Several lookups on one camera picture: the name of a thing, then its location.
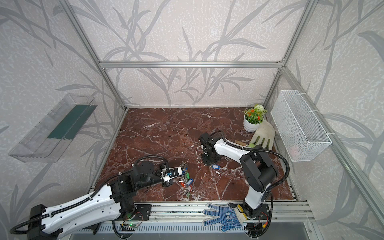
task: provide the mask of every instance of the red marble surface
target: red marble surface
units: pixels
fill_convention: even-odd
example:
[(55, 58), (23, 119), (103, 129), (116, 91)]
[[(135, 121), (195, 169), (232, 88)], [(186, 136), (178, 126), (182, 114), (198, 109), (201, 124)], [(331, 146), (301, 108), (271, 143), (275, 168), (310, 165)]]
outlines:
[[(199, 142), (202, 133), (221, 129), (227, 139), (248, 143), (253, 133), (243, 128), (242, 110), (244, 108), (129, 109), (98, 182), (130, 169), (139, 157), (161, 155), (169, 160), (171, 167), (180, 166), (182, 162), (188, 164), (189, 175), (194, 179), (189, 198), (176, 180), (167, 188), (158, 184), (139, 190), (134, 198), (136, 202), (243, 200), (249, 185), (241, 165), (222, 158), (217, 163), (221, 166), (219, 170), (205, 166)], [(279, 179), (284, 175), (283, 169), (279, 160), (271, 157), (279, 170)], [(274, 199), (293, 199), (287, 182), (272, 192)]]

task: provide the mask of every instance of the wallpaper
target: wallpaper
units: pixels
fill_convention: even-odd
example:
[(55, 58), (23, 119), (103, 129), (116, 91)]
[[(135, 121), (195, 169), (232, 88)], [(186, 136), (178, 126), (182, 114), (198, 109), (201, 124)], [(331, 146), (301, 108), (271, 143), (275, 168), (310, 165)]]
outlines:
[(108, 74), (130, 107), (228, 107), (263, 103), (276, 71), (275, 68), (115, 68), (109, 69)]
[(103, 61), (281, 60), (306, 0), (71, 0)]
[[(87, 191), (123, 114), (58, 3), (0, 1), (0, 239), (30, 208)], [(94, 96), (94, 113), (56, 163), (8, 152), (67, 94)]]
[[(318, 4), (288, 63), (382, 196), (383, 22), (384, 1)], [(290, 89), (284, 79), (279, 83), (283, 89)], [(300, 199), (309, 201), (325, 239), (384, 239), (382, 227), (330, 148), (291, 166)]]

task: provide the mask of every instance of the pile of keys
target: pile of keys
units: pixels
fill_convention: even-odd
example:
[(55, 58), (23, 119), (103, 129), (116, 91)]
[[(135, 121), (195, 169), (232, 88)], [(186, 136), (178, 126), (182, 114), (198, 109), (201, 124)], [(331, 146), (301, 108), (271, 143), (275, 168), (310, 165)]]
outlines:
[(187, 198), (189, 198), (190, 192), (192, 190), (192, 186), (190, 186), (193, 183), (193, 178), (189, 177), (188, 173), (188, 167), (185, 162), (182, 162), (180, 164), (181, 170), (182, 170), (182, 175), (180, 176), (180, 181), (181, 186), (184, 189), (184, 193), (187, 195)]

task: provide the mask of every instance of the white flower pot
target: white flower pot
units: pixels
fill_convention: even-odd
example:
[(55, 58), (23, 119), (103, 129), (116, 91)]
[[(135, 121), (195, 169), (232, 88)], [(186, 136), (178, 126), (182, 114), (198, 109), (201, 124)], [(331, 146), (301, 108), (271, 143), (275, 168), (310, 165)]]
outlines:
[(254, 131), (256, 131), (256, 129), (258, 129), (258, 128), (260, 127), (260, 124), (253, 124), (253, 123), (248, 122), (248, 121), (245, 119), (245, 114), (244, 114), (244, 121), (243, 121), (243, 124), (244, 124), (244, 129), (245, 129), (247, 132), (254, 132)]

